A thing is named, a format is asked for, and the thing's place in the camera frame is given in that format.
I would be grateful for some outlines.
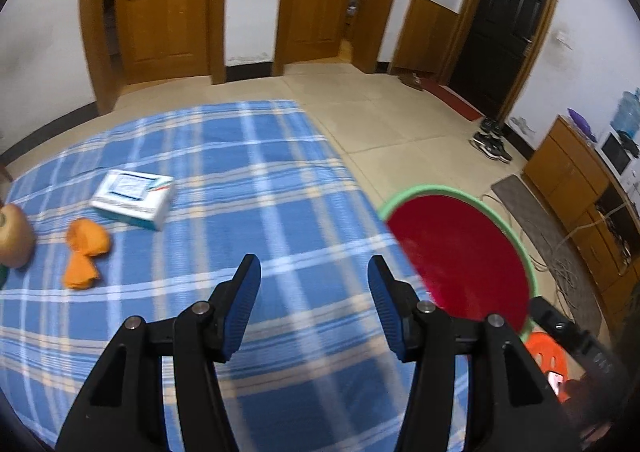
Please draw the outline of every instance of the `plaid bedsheet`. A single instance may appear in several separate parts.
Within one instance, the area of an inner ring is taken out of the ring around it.
[[[161,232],[88,206],[108,169],[172,175]],[[54,444],[98,356],[130,315],[174,317],[230,279],[246,253],[262,284],[240,350],[217,365],[242,452],[390,452],[412,378],[386,345],[366,279],[383,254],[426,295],[326,139],[295,102],[205,105],[116,127],[20,177],[8,201],[38,237],[30,264],[0,291],[0,387],[22,421]],[[104,225],[102,280],[63,289],[69,223]],[[466,360],[457,362],[449,450],[461,450]],[[163,362],[170,447],[183,450],[172,362]]]

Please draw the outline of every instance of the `cardboard box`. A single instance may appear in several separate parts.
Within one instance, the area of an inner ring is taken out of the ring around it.
[[[171,176],[113,169],[91,198],[91,206],[110,219],[161,230],[174,188]]]

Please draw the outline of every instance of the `wooden cabinet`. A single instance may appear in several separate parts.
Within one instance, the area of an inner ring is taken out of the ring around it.
[[[567,232],[599,222],[577,231],[572,240],[601,293],[609,328],[615,331],[624,319],[626,302],[640,277],[640,254],[636,248],[631,264],[625,262],[619,242],[595,204],[600,198],[610,198],[611,192],[617,194],[621,203],[627,200],[625,192],[596,151],[561,117],[556,119],[523,173]],[[626,227],[631,226],[631,232],[638,237],[640,220],[630,208],[626,210],[629,215]]]
[[[546,198],[556,189],[573,164],[556,141],[546,137],[524,168],[525,175]]]

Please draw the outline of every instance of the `power cord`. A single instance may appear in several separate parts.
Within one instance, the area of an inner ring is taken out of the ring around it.
[[[500,204],[502,206],[502,208],[504,209],[504,211],[507,213],[508,217],[509,217],[509,226],[510,228],[513,229],[513,224],[512,224],[512,220],[513,215],[511,214],[511,212],[509,211],[509,209],[507,209],[506,205],[500,201],[500,199],[496,198],[495,196],[492,196],[491,194],[488,193],[484,193],[480,196],[480,201],[482,201],[484,198],[489,198],[493,201],[495,201],[496,203]],[[552,275],[557,275],[558,277],[561,277],[562,279],[564,279],[564,283],[566,285],[569,286],[569,288],[571,289],[575,289],[575,283],[577,280],[577,274],[575,273],[574,269],[572,268],[572,264],[568,259],[556,259],[556,254],[558,253],[558,250],[569,240],[571,239],[578,231],[586,229],[586,228],[591,228],[594,227],[602,222],[605,222],[610,216],[612,216],[613,214],[615,214],[617,211],[619,211],[620,209],[622,209],[622,207],[625,206],[630,206],[629,202],[627,200],[624,200],[624,202],[620,205],[618,205],[617,207],[615,207],[615,209],[611,210],[610,212],[608,212],[606,215],[604,215],[603,217],[601,217],[601,219],[594,221],[593,223],[588,223],[587,225],[581,225],[578,226],[576,228],[574,228],[571,232],[569,232],[569,234],[564,237],[564,239],[562,239],[562,241],[560,241],[552,250],[551,255],[549,256],[549,260],[548,262],[550,263],[549,265],[546,263],[541,263],[539,260],[537,260],[535,257],[533,257],[531,254],[529,254],[529,252],[527,252],[527,254],[529,255],[529,258],[533,264],[534,269],[537,272],[540,273],[544,273],[544,272],[549,272]],[[526,220],[526,222],[534,229],[536,229],[538,231],[538,233],[542,236],[542,238],[545,240],[546,244],[549,245],[549,248],[551,248],[551,244],[546,240],[544,234],[540,231],[539,228],[537,228],[533,223],[531,223],[529,220]],[[518,236],[518,239],[520,240],[520,242],[522,242],[522,237],[524,235],[524,228],[522,226],[520,226],[520,235]],[[562,310],[562,313],[565,315],[565,317],[567,318],[574,318],[571,315],[569,315],[566,310],[564,309],[564,305],[562,305],[561,302],[561,298],[560,295],[562,295],[562,299],[564,300],[564,302],[572,309],[577,309],[577,307],[569,300],[568,296],[567,296],[567,292],[562,289],[562,286],[560,285],[560,281],[558,279],[556,279],[554,277],[554,282],[556,283],[556,292],[555,292],[555,300],[554,300],[554,304],[559,305],[560,309]]]

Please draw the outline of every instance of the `gray rug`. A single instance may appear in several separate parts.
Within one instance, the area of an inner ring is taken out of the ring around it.
[[[492,185],[495,195],[502,201],[513,218],[536,247],[547,266],[551,254],[566,236],[560,223],[540,205],[527,186],[516,175],[510,175]],[[572,241],[563,244],[555,255],[561,269],[550,269],[558,286],[564,291],[574,320],[582,329],[595,336],[600,331],[602,315],[591,291],[591,279],[584,262]]]

